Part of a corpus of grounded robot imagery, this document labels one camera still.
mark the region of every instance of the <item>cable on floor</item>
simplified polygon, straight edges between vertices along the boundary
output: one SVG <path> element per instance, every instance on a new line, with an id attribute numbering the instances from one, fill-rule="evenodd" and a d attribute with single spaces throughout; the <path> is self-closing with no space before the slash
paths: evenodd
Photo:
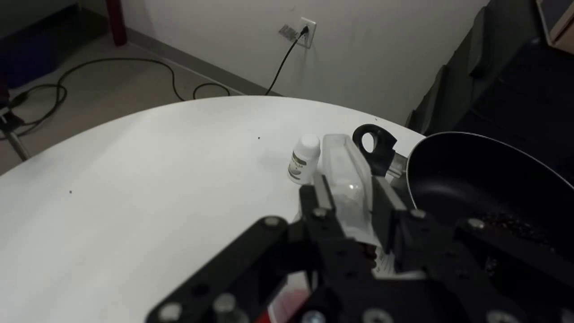
<path id="1" fill-rule="evenodd" d="M 280 74 L 282 74 L 282 71 L 284 71 L 286 62 L 289 60 L 293 49 L 298 45 L 298 42 L 300 42 L 305 35 L 309 35 L 309 29 L 307 29 L 307 28 L 300 33 L 300 37 L 298 37 L 298 38 L 293 42 L 293 45 L 289 47 L 287 54 L 286 54 L 284 60 L 282 60 L 280 69 L 277 71 L 277 74 L 275 74 L 275 78 L 273 78 L 273 83 L 271 83 L 270 89 L 266 90 L 266 96 L 270 96 L 270 94 L 273 92 L 273 89 L 275 89 L 275 85 L 277 85 L 277 81 L 279 81 L 279 78 L 280 78 Z M 40 117 L 40 119 L 36 119 L 36 121 L 31 121 L 31 123 L 26 123 L 24 128 L 27 128 L 27 130 L 18 132 L 17 135 L 18 135 L 18 137 L 26 137 L 26 135 L 29 135 L 29 133 L 38 132 L 51 117 L 54 117 L 54 115 L 60 112 L 60 108 L 63 106 L 63 103 L 69 99 L 69 90 L 65 89 L 65 81 L 67 81 L 74 72 L 78 72 L 78 71 L 81 71 L 81 69 L 85 69 L 85 67 L 90 67 L 90 65 L 117 63 L 117 62 L 124 62 L 124 63 L 135 63 L 135 62 L 137 62 L 137 63 L 153 63 L 153 65 L 166 67 L 166 69 L 169 71 L 169 74 L 171 74 L 171 85 L 173 85 L 174 96 L 176 96 L 180 101 L 185 101 L 183 96 L 178 92 L 174 69 L 169 67 L 169 65 L 164 63 L 164 62 L 148 60 L 148 58 L 103 58 L 103 60 L 92 60 L 92 62 L 87 62 L 87 63 L 78 65 L 78 67 L 70 69 L 69 72 L 65 72 L 65 74 L 56 81 L 56 85 L 38 85 L 38 87 L 35 87 L 35 89 L 29 89 L 29 90 L 18 94 L 18 96 L 11 101 L 11 105 L 9 105 L 9 110 L 11 110 L 11 112 L 13 112 L 15 108 L 22 106 L 22 105 L 31 98 L 33 92 L 45 90 L 45 89 L 54 89 L 54 90 L 56 90 L 56 98 L 54 98 L 53 108 L 51 108 L 44 117 Z M 232 96 L 232 92 L 230 92 L 228 87 L 223 87 L 223 85 L 219 85 L 219 83 L 203 83 L 203 85 L 200 85 L 200 87 L 194 89 L 192 99 L 198 99 L 198 92 L 203 90 L 203 89 L 207 89 L 207 87 L 223 89 L 223 90 L 227 92 L 227 96 Z"/>
<path id="2" fill-rule="evenodd" d="M 33 92 L 38 92 L 38 90 L 45 90 L 45 89 L 54 89 L 56 90 L 56 98 L 54 98 L 54 105 L 53 108 L 40 119 L 36 121 L 31 121 L 31 123 L 26 123 L 24 126 L 27 130 L 17 133 L 18 137 L 26 137 L 29 133 L 35 133 L 36 130 L 40 130 L 40 126 L 44 123 L 47 123 L 53 115 L 56 115 L 61 108 L 61 105 L 69 99 L 69 90 L 63 87 L 63 83 L 78 71 L 85 69 L 85 67 L 90 67 L 90 65 L 99 65 L 99 63 L 117 63 L 117 62 L 122 62 L 122 63 L 153 63 L 153 65 L 160 65 L 164 69 L 169 71 L 171 74 L 171 85 L 173 85 L 173 92 L 174 96 L 180 99 L 180 101 L 185 101 L 183 96 L 178 92 L 178 85 L 176 85 L 176 72 L 173 67 L 169 67 L 167 63 L 164 62 L 158 62 L 158 60 L 148 60 L 148 58 L 103 58 L 103 60 L 92 60 L 92 62 L 87 62 L 87 63 L 81 63 L 70 71 L 67 71 L 58 81 L 56 85 L 40 85 L 40 87 L 35 87 L 35 89 L 29 89 L 26 92 L 22 92 L 20 96 L 17 96 L 13 101 L 11 101 L 11 110 L 22 106 L 29 96 Z"/>
<path id="3" fill-rule="evenodd" d="M 225 90 L 228 98 L 232 96 L 230 89 L 225 87 L 225 85 L 219 85 L 219 83 L 203 83 L 203 85 L 200 85 L 200 87 L 194 89 L 192 99 L 198 99 L 200 90 L 210 89 L 210 87 Z"/>

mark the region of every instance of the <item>white wall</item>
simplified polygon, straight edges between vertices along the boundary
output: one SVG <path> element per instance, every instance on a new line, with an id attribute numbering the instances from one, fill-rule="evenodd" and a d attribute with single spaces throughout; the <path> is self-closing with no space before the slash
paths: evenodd
<path id="1" fill-rule="evenodd" d="M 257 85 L 270 85 L 289 42 L 284 24 L 318 22 L 277 92 L 406 117 L 487 0 L 124 0 L 128 26 Z M 103 13 L 103 0 L 85 0 Z"/>
<path id="2" fill-rule="evenodd" d="M 0 38 L 36 24 L 76 0 L 0 0 Z"/>

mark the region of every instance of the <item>frying pan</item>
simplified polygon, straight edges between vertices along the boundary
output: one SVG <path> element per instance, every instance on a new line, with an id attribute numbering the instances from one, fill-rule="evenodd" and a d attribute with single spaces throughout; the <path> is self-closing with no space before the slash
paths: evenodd
<path id="1" fill-rule="evenodd" d="M 354 142 L 386 176 L 395 139 L 379 126 L 361 126 Z M 474 133 L 440 133 L 420 142 L 397 187 L 413 209 L 442 225 L 470 218 L 496 223 L 530 243 L 558 250 L 574 261 L 574 187 L 531 155 Z"/>

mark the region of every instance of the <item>white table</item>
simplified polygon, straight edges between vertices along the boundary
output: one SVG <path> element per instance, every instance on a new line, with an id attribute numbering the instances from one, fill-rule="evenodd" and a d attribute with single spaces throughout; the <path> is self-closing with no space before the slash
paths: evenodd
<path id="1" fill-rule="evenodd" d="M 409 155 L 420 135 L 354 110 L 209 99 L 78 135 L 0 178 L 0 323 L 142 323 L 262 216 L 287 216 L 305 133 L 374 123 Z"/>

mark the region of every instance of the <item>white bottle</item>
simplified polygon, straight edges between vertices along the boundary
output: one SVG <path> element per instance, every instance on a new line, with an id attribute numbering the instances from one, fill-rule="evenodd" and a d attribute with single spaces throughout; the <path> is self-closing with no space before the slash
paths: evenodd
<path id="1" fill-rule="evenodd" d="M 298 185 L 313 184 L 320 164 L 320 139 L 307 135 L 295 146 L 287 175 Z"/>

